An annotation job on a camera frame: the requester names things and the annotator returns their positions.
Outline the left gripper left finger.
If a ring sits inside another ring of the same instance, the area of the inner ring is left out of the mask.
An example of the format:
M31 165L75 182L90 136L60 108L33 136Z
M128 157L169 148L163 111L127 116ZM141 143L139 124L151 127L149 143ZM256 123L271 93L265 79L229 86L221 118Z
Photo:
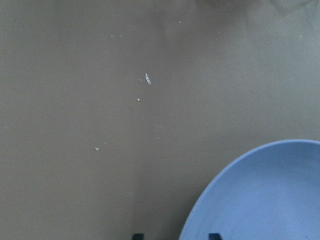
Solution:
M145 235L143 233L134 233L131 237L131 240L144 240Z

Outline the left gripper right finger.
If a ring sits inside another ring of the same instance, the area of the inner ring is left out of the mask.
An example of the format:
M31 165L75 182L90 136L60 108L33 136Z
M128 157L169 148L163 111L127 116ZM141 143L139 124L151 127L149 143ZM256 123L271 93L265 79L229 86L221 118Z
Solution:
M208 240L222 240L222 237L219 233L209 233Z

